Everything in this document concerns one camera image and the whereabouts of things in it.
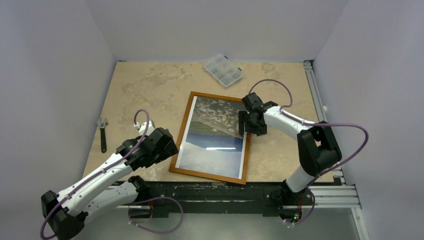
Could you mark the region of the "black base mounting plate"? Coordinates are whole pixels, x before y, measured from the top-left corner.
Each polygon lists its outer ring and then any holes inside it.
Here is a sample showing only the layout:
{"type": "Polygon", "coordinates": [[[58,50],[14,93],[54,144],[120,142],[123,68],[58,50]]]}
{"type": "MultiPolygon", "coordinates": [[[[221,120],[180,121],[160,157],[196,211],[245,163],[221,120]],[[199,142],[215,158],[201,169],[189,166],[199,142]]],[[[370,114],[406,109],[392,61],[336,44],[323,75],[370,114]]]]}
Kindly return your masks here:
{"type": "Polygon", "coordinates": [[[281,217],[297,222],[315,200],[309,189],[286,192],[281,182],[147,181],[136,190],[136,206],[147,206],[153,218],[170,213],[185,214],[256,214],[281,217]]]}

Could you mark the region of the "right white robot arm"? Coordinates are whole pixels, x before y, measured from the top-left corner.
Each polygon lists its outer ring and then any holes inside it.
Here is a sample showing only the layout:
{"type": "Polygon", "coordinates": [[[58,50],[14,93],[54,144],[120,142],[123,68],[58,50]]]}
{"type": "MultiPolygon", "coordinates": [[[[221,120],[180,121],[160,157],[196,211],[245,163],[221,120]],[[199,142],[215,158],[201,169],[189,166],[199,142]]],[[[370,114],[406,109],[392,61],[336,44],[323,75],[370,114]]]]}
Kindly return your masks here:
{"type": "Polygon", "coordinates": [[[282,109],[273,101],[263,102],[252,92],[241,99],[245,110],[238,113],[238,132],[262,136],[273,127],[297,142],[300,166],[283,182],[280,196],[288,204],[323,171],[342,159],[342,153],[327,122],[312,122],[282,109]]]}

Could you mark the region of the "clear plastic organizer box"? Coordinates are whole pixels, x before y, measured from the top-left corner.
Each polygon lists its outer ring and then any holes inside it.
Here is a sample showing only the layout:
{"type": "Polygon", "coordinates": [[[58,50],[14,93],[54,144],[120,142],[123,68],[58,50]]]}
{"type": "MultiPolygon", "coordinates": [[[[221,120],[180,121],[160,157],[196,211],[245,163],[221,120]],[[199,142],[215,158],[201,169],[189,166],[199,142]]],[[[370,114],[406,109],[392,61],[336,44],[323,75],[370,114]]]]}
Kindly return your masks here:
{"type": "Polygon", "coordinates": [[[224,88],[234,85],[244,77],[241,68],[221,53],[205,61],[203,67],[224,88]]]}

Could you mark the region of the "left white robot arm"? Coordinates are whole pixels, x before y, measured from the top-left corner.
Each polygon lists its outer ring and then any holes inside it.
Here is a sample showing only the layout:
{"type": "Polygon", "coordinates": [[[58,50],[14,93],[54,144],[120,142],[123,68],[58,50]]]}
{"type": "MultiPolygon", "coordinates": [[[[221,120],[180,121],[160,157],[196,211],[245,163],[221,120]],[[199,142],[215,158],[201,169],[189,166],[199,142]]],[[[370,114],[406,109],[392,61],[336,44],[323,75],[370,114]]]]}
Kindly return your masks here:
{"type": "Polygon", "coordinates": [[[132,176],[124,183],[110,188],[116,181],[139,168],[148,168],[178,153],[173,136],[167,129],[148,130],[146,136],[125,140],[97,169],[58,193],[49,190],[41,196],[44,222],[59,240],[70,240],[78,235],[90,220],[120,205],[142,205],[154,201],[149,185],[140,177],[132,176]]]}

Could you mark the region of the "aluminium rail frame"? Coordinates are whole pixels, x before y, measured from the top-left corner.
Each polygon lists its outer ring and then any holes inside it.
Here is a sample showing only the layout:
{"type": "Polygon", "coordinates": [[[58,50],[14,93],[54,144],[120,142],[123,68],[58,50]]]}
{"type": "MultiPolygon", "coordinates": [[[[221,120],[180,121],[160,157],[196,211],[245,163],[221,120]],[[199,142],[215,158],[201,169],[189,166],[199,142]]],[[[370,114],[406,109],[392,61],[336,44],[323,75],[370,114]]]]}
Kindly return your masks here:
{"type": "Polygon", "coordinates": [[[305,221],[321,193],[315,181],[347,157],[333,123],[317,117],[300,63],[115,65],[84,174],[111,154],[135,154],[113,192],[135,192],[123,206],[152,218],[171,213],[262,215],[305,221]]]}

